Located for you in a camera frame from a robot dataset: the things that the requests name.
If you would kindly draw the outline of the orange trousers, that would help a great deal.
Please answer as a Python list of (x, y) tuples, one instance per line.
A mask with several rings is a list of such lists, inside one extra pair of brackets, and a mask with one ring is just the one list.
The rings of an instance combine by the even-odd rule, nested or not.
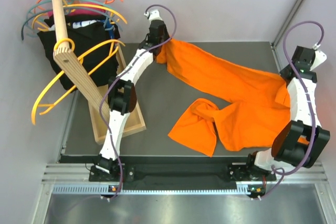
[(234, 152), (271, 147), (290, 120), (287, 85), (278, 74), (237, 65), (175, 39), (156, 60), (189, 86), (228, 102), (220, 109), (199, 98), (181, 115), (169, 137), (190, 149), (213, 156), (217, 142)]

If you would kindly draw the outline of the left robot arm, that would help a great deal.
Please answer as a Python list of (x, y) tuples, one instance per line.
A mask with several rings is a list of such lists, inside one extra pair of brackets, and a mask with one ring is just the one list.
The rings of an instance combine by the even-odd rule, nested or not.
[(125, 124), (138, 102), (135, 85), (146, 68), (155, 61), (163, 44), (171, 39), (159, 10), (146, 12), (145, 16), (150, 22), (148, 34), (125, 69), (110, 79), (108, 87), (109, 122), (96, 164), (107, 180), (116, 179), (121, 171), (118, 160), (120, 143)]

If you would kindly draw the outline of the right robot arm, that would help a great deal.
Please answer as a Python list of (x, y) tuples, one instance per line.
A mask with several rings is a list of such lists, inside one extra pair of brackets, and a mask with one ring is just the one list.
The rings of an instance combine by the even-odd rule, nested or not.
[(290, 121), (275, 138), (272, 147), (248, 155), (245, 174), (252, 180), (268, 176), (285, 164), (310, 168), (330, 139), (317, 116), (315, 68), (327, 59), (317, 47), (296, 47), (291, 63), (280, 71), (290, 98)]

